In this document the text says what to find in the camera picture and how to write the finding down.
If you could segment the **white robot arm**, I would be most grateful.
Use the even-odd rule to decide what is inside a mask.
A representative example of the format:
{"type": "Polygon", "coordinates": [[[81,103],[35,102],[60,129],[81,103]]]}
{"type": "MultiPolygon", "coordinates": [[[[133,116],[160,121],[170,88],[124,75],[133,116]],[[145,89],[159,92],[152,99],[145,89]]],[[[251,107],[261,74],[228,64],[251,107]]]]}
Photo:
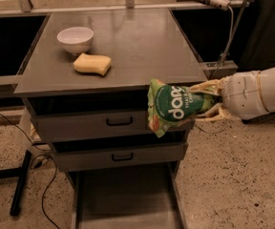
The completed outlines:
{"type": "Polygon", "coordinates": [[[222,99],[222,103],[198,114],[199,121],[248,120],[275,113],[275,67],[208,80],[190,87],[189,92],[212,94],[222,99]]]}

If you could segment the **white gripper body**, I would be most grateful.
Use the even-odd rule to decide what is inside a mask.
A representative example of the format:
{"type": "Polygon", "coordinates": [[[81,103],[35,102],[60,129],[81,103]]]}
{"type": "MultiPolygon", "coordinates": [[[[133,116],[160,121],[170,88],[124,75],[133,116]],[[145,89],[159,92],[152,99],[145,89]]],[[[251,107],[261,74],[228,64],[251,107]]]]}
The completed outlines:
{"type": "Polygon", "coordinates": [[[232,116],[243,120],[266,115],[261,99],[259,71],[235,73],[222,84],[222,104],[232,116]]]}

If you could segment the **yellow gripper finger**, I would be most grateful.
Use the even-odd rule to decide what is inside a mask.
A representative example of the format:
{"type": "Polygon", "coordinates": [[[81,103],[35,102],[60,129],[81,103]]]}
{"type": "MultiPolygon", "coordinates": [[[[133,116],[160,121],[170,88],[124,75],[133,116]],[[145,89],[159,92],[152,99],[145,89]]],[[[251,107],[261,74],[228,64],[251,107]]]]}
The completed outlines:
{"type": "Polygon", "coordinates": [[[196,119],[198,121],[210,121],[215,122],[223,119],[231,119],[232,114],[228,112],[227,109],[222,105],[222,103],[217,103],[211,109],[203,114],[197,114],[196,119]]]}
{"type": "Polygon", "coordinates": [[[189,92],[193,94],[212,94],[216,96],[222,95],[222,89],[224,86],[225,78],[222,79],[212,79],[196,85],[193,85],[189,88],[189,92]]]}

